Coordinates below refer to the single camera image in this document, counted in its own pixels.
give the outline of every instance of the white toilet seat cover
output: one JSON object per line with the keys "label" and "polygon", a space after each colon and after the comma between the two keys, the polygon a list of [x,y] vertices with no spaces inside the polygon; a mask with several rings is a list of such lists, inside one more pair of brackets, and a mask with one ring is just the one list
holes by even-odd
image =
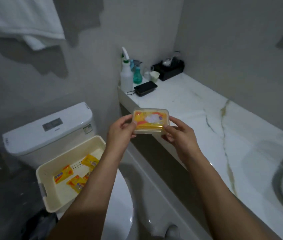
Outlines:
{"label": "white toilet seat cover", "polygon": [[119,170],[110,196],[101,240],[125,240],[131,229],[134,208],[125,179]]}

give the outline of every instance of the person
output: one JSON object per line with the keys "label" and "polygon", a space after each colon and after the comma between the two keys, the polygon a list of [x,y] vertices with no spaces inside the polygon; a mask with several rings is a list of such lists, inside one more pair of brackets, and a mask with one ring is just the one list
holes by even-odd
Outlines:
{"label": "person", "polygon": [[[127,115],[113,123],[107,134],[105,151],[89,179],[50,232],[47,240],[101,238],[108,203],[121,158],[131,138],[135,122]],[[199,190],[211,236],[215,240],[267,240],[265,229],[240,204],[217,171],[201,152],[194,130],[179,119],[169,116],[177,126],[166,126],[163,137],[171,143]],[[170,226],[166,239],[180,239],[177,226]]]}

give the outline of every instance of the forearm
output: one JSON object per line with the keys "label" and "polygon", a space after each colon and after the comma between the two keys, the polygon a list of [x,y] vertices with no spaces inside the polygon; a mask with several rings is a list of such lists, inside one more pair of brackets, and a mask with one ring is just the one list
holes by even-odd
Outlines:
{"label": "forearm", "polygon": [[214,239],[268,239],[259,222],[238,202],[201,152],[192,155],[187,169],[199,190]]}
{"label": "forearm", "polygon": [[51,231],[48,240],[100,239],[120,159],[121,156],[107,150],[104,152],[86,185]]}

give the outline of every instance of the hanging towel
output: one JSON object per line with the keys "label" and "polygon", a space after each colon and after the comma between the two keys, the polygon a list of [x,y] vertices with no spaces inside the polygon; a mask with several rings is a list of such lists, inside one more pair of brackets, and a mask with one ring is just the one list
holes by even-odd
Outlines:
{"label": "hanging towel", "polygon": [[0,0],[0,37],[23,40],[34,51],[65,39],[52,0]]}

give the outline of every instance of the plastic bin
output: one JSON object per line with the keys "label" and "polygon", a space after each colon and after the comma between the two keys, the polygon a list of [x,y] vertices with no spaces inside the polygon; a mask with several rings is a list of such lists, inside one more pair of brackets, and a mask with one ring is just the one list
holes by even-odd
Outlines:
{"label": "plastic bin", "polygon": [[132,120],[137,122],[136,134],[165,134],[164,125],[169,125],[166,109],[136,108]]}
{"label": "plastic bin", "polygon": [[[81,164],[81,161],[87,154],[100,160],[105,146],[106,143],[100,136],[94,136],[88,141],[41,165],[36,170],[39,188],[48,212],[56,212],[76,198],[78,194],[66,184],[67,181],[76,175],[80,177],[86,175],[90,169]],[[67,165],[71,166],[74,174],[64,181],[55,184],[53,177]]]}

